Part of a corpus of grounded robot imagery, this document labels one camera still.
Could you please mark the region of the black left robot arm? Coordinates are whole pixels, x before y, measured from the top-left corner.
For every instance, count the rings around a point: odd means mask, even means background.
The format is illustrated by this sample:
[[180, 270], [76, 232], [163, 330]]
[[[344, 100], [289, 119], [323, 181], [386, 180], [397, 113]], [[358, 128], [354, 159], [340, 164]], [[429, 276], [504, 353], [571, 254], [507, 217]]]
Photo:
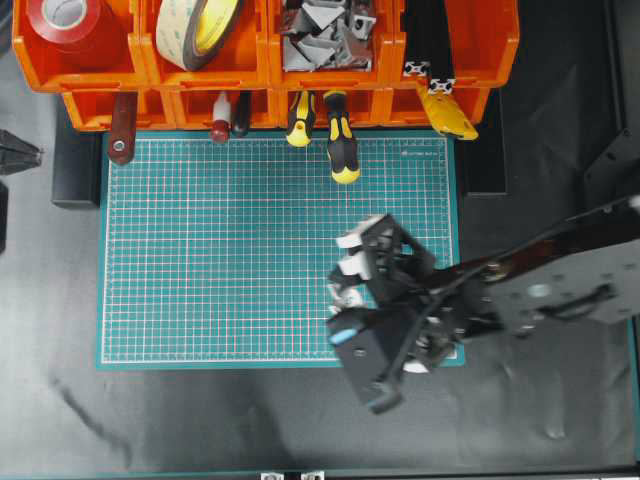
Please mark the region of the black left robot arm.
[[8, 176], [39, 167], [43, 151], [7, 130], [0, 130], [0, 175]]

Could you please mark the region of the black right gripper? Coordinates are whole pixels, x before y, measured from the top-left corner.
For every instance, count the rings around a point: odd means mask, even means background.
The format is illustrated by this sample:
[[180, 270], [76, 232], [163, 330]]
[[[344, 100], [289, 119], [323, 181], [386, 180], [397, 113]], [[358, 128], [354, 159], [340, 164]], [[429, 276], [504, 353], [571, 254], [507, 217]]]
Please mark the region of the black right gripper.
[[502, 322], [483, 303], [483, 286], [464, 282], [462, 268], [438, 269], [435, 257], [390, 215], [374, 215], [336, 238], [341, 249], [357, 247], [338, 261], [331, 281], [363, 281], [377, 307], [398, 313], [411, 326], [401, 335], [406, 346], [400, 369], [426, 373], [458, 345], [502, 330]]

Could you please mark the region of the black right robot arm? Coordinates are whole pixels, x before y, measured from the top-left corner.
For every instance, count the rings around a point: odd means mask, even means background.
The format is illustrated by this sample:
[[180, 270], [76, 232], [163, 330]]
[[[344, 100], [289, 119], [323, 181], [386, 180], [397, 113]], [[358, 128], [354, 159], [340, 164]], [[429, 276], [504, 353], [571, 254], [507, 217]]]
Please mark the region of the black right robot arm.
[[354, 382], [397, 383], [456, 348], [537, 323], [614, 323], [639, 312], [639, 199], [563, 219], [505, 252], [440, 269], [391, 215], [342, 235], [328, 341]]

